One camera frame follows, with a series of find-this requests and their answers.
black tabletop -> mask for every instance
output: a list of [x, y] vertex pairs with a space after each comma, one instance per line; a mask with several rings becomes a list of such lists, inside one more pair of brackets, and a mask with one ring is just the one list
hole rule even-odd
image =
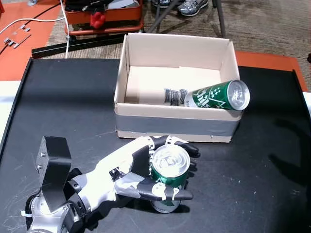
[[[130, 142], [115, 133], [118, 60], [34, 60], [3, 144], [0, 232], [23, 233], [20, 210], [38, 189], [35, 157], [44, 135], [67, 138], [72, 167], [94, 169]], [[194, 194], [171, 214], [134, 200], [113, 208], [93, 232], [302, 232], [306, 219], [310, 121], [293, 72], [240, 67], [251, 101], [230, 143], [195, 143]]]

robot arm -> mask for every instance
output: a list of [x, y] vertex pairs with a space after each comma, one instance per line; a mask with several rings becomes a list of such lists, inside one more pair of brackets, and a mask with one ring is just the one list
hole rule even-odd
[[177, 137], [140, 137], [104, 157], [93, 171], [68, 179], [71, 156], [66, 139], [43, 137], [37, 158], [41, 192], [26, 206], [26, 218], [32, 220], [29, 232], [75, 232], [86, 214], [104, 201], [115, 201], [117, 195], [145, 200], [192, 199], [187, 190], [149, 178], [152, 155], [166, 144], [179, 145], [190, 156], [198, 155], [196, 147]]

green can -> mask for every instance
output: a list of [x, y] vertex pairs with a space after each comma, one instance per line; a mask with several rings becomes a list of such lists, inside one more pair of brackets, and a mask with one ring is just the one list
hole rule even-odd
[[[183, 189], [185, 187], [190, 157], [188, 153], [177, 145], [164, 145], [159, 147], [152, 158], [151, 176], [157, 182]], [[151, 204], [161, 213], [174, 211], [181, 201], [152, 201]]]
[[232, 80], [189, 92], [185, 96], [185, 106], [243, 110], [248, 106], [249, 100], [246, 84]]

black plastic bracket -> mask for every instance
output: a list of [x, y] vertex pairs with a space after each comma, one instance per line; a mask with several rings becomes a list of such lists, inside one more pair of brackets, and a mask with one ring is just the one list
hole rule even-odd
[[53, 212], [66, 202], [63, 188], [71, 167], [71, 155], [66, 139], [44, 136], [36, 165], [42, 194]]
[[[99, 47], [104, 45], [113, 45], [122, 43], [124, 40], [124, 35], [126, 34], [117, 34], [117, 35], [108, 35], [95, 37], [90, 39], [80, 39], [69, 42], [69, 51], [88, 49], [93, 47]], [[58, 53], [66, 52], [67, 43], [51, 45], [46, 47], [41, 47], [31, 50], [31, 55], [33, 58], [46, 57], [50, 55], [55, 55]]]

gray carpet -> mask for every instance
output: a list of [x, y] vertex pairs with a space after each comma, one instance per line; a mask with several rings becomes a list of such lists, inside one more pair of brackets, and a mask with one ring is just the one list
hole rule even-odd
[[[271, 53], [297, 58], [311, 90], [310, 0], [223, 0], [227, 38], [236, 50]], [[155, 18], [149, 2], [144, 4], [144, 27]], [[65, 23], [57, 22], [48, 45], [66, 41]], [[217, 10], [206, 7], [194, 17], [179, 17], [176, 11], [163, 20], [158, 33], [220, 37]], [[119, 58], [121, 44], [73, 51], [70, 58]], [[50, 58], [63, 58], [64, 54]]]

